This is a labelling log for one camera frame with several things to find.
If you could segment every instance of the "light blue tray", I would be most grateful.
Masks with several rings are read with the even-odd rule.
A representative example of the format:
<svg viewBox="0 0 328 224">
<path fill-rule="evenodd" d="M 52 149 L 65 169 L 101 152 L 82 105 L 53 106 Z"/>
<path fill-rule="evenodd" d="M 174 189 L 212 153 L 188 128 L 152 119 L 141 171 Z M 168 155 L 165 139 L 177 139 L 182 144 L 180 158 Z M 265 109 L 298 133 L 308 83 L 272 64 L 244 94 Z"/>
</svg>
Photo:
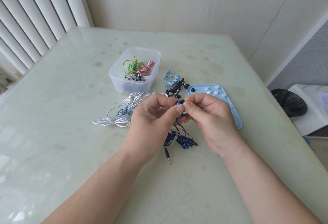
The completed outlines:
<svg viewBox="0 0 328 224">
<path fill-rule="evenodd" d="M 243 123 L 241 122 L 241 118 L 239 117 L 239 115 L 235 109 L 235 106 L 232 104 L 231 100 L 229 99 L 229 97 L 227 96 L 226 92 L 224 91 L 224 89 L 222 87 L 220 87 L 219 85 L 216 85 L 216 84 L 192 85 L 192 86 L 188 87 L 188 94 L 194 94 L 194 93 L 208 94 L 208 90 L 205 89 L 206 87 L 208 87 L 209 88 L 208 90 L 211 91 L 210 95 L 213 95 L 216 98 L 219 98 L 229 104 L 231 112 L 235 119 L 236 126 L 238 129 L 240 129 L 243 126 Z"/>
</svg>

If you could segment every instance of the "pale green table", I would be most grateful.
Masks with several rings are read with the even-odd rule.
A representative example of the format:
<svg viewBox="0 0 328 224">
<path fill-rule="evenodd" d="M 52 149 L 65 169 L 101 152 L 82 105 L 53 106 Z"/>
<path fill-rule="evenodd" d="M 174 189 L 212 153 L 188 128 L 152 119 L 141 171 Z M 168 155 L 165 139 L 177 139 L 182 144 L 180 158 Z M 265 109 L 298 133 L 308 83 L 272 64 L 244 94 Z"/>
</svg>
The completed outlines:
<svg viewBox="0 0 328 224">
<path fill-rule="evenodd" d="M 152 91 L 165 91 L 168 69 L 190 85 L 222 86 L 247 142 L 328 223 L 326 170 L 230 37 L 95 28 L 69 31 L 0 102 L 0 223 L 39 223 L 122 146 L 127 128 L 92 121 L 127 97 L 108 70 L 130 46 L 162 53 Z M 175 143 L 171 165 L 161 150 L 116 223 L 252 223 L 223 161 L 194 123 L 184 127 L 199 146 Z"/>
</svg>

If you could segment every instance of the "hand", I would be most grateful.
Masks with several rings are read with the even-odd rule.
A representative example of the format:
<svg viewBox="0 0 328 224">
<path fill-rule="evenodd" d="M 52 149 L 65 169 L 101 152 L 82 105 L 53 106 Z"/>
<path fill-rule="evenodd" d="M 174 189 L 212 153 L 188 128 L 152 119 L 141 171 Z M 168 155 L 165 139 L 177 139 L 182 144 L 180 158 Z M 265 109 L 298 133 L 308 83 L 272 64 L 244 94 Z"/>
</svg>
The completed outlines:
<svg viewBox="0 0 328 224">
<path fill-rule="evenodd" d="M 209 148 L 222 158 L 244 143 L 230 106 L 221 99 L 208 94 L 191 94 L 183 103 L 187 112 L 184 122 L 192 119 Z"/>
<path fill-rule="evenodd" d="M 152 94 L 137 106 L 123 149 L 135 154 L 144 164 L 148 163 L 163 145 L 175 119 L 184 111 L 183 105 L 175 105 L 177 101 L 177 98 Z"/>
</svg>

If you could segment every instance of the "trash can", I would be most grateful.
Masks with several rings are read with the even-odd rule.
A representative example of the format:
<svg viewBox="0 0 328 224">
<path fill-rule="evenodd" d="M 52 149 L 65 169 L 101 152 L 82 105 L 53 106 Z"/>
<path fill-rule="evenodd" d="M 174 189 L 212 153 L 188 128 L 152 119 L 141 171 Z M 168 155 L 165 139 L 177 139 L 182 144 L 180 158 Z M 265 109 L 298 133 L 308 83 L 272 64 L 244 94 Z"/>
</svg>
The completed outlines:
<svg viewBox="0 0 328 224">
<path fill-rule="evenodd" d="M 297 94 L 286 89 L 273 89 L 271 94 L 289 118 L 302 116 L 307 112 L 305 101 Z"/>
</svg>

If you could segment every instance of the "light blue earphones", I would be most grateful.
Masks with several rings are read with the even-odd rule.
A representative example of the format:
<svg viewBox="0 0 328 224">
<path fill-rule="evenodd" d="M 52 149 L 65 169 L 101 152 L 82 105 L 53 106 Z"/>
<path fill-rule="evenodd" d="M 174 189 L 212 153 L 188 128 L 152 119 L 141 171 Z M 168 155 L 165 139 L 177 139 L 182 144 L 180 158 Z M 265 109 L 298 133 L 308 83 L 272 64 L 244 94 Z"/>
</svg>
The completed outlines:
<svg viewBox="0 0 328 224">
<path fill-rule="evenodd" d="M 170 82 L 167 82 L 167 78 L 174 78 L 174 80 L 170 81 Z M 177 83 L 178 81 L 180 81 L 180 76 L 177 74 L 177 73 L 174 73 L 172 71 L 166 71 L 166 74 L 163 76 L 163 79 L 165 79 L 165 82 L 164 82 L 164 87 L 170 87 L 172 86 L 173 84 Z"/>
</svg>

